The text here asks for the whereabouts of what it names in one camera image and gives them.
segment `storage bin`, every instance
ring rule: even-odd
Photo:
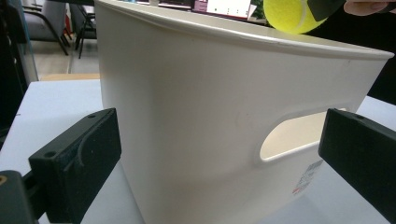
[[[257,223],[298,198],[323,112],[355,112],[392,57],[121,1],[95,13],[103,103],[147,224]]]

